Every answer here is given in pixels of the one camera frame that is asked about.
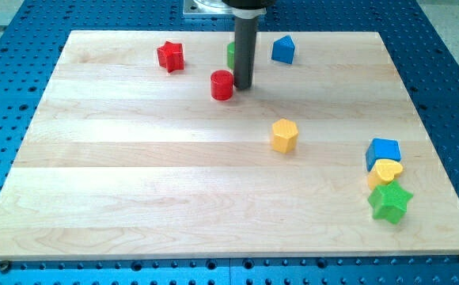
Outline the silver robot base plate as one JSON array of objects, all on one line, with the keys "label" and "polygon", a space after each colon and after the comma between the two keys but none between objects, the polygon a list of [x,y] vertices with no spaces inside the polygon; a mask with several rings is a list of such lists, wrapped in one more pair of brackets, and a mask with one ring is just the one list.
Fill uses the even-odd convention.
[{"label": "silver robot base plate", "polygon": [[183,15],[185,17],[234,16],[231,8],[222,0],[184,0]]}]

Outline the black robot arm end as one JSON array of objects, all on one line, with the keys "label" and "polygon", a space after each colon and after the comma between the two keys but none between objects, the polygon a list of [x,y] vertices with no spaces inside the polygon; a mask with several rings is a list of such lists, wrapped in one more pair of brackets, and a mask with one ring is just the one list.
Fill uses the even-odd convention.
[{"label": "black robot arm end", "polygon": [[235,17],[250,20],[266,13],[266,8],[273,6],[276,0],[222,0],[229,6]]}]

